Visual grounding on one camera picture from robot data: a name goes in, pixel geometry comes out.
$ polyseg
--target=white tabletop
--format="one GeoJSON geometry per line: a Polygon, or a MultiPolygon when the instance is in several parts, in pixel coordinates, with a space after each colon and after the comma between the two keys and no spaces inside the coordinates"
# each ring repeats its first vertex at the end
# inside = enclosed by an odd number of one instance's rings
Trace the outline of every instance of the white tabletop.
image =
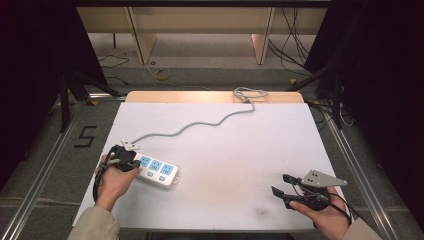
{"type": "MultiPolygon", "coordinates": [[[[174,133],[195,121],[218,122],[249,104],[122,103],[105,144],[174,133]]],[[[313,229],[285,208],[271,186],[294,194],[282,174],[304,177],[311,169],[334,176],[306,104],[256,104],[218,127],[194,126],[181,135],[138,143],[141,153],[179,167],[180,181],[164,190],[134,180],[113,209],[124,228],[146,231],[295,232],[313,229]]],[[[91,181],[78,217],[94,204],[91,181]]]]}

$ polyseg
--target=table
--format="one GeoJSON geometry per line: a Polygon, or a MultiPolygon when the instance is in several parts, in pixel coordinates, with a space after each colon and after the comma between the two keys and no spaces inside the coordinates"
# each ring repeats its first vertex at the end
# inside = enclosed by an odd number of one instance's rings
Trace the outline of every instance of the table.
{"type": "MultiPolygon", "coordinates": [[[[122,135],[129,140],[146,131],[175,132],[187,122],[217,122],[249,106],[232,92],[132,92],[103,153],[122,135]]],[[[311,221],[287,210],[271,186],[294,194],[283,173],[304,177],[313,168],[334,176],[309,108],[296,92],[271,92],[253,113],[234,115],[218,127],[195,126],[173,138],[143,140],[140,146],[140,152],[177,165],[180,180],[170,190],[135,180],[112,212],[124,228],[311,231],[311,221]]],[[[94,204],[92,183],[76,219],[94,204]]]]}

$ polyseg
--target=hand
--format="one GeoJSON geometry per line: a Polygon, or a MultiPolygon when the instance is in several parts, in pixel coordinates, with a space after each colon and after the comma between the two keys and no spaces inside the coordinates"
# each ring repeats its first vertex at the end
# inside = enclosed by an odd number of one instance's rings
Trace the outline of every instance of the hand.
{"type": "MultiPolygon", "coordinates": [[[[343,211],[346,211],[343,200],[337,196],[331,195],[331,193],[338,195],[336,189],[334,187],[328,187],[327,190],[328,193],[330,193],[331,202],[343,211]]],[[[312,210],[306,205],[294,201],[290,202],[290,206],[309,217],[315,223],[318,230],[330,240],[341,240],[349,228],[349,221],[347,218],[331,206],[321,211],[312,210]]]]}
{"type": "Polygon", "coordinates": [[[138,175],[138,169],[121,172],[116,167],[110,166],[103,174],[102,183],[98,189],[96,206],[112,211],[116,200],[123,196],[131,185],[132,180],[138,175]]]}

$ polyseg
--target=white power strip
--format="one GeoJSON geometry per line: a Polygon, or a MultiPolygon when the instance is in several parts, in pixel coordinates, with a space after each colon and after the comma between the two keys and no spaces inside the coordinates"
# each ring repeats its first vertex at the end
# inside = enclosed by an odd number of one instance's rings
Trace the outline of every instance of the white power strip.
{"type": "Polygon", "coordinates": [[[140,153],[137,153],[134,159],[140,160],[140,173],[137,178],[168,189],[178,183],[177,166],[140,153]]]}

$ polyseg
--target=beige sleeve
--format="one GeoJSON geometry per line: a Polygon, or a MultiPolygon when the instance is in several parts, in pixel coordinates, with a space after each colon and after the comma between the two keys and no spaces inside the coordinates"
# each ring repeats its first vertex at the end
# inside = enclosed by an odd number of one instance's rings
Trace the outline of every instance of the beige sleeve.
{"type": "Polygon", "coordinates": [[[362,219],[355,220],[343,236],[343,240],[381,240],[380,236],[375,233],[362,219]]]}
{"type": "Polygon", "coordinates": [[[118,239],[120,225],[112,214],[101,207],[87,208],[78,219],[68,240],[118,239]]]}

